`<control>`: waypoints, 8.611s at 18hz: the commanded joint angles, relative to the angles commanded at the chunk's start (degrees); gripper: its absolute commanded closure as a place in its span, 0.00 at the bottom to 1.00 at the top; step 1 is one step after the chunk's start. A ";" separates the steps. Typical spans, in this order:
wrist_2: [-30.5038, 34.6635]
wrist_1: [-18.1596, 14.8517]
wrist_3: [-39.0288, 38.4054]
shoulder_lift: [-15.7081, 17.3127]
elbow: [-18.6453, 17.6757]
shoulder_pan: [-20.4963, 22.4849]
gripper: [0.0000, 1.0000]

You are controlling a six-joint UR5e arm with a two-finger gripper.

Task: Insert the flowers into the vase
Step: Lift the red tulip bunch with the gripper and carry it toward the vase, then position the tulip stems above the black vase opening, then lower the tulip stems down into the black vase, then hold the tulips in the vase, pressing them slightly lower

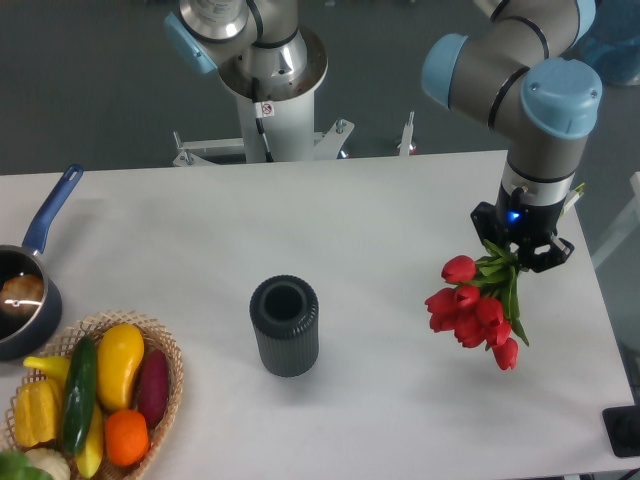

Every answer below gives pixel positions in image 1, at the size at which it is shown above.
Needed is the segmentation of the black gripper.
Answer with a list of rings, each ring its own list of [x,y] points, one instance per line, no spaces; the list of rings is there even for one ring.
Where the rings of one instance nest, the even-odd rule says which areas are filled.
[[[508,193],[499,188],[496,205],[480,202],[470,217],[479,240],[496,246],[519,246],[523,269],[541,273],[564,264],[574,245],[557,236],[557,221],[564,201],[549,205],[527,203],[519,187]]]

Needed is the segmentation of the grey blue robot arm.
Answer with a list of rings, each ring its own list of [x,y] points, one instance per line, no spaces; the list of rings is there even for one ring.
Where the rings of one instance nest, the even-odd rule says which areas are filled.
[[[479,238],[514,247],[522,268],[564,263],[570,242],[556,224],[602,95],[598,74],[563,53],[591,26],[591,1],[502,1],[492,29],[474,40],[439,39],[421,70],[425,93],[506,137],[510,146],[494,204],[471,218]],[[314,94],[328,60],[298,20],[294,1],[183,1],[164,21],[176,50],[234,94],[250,163],[331,159],[347,129],[314,129]]]

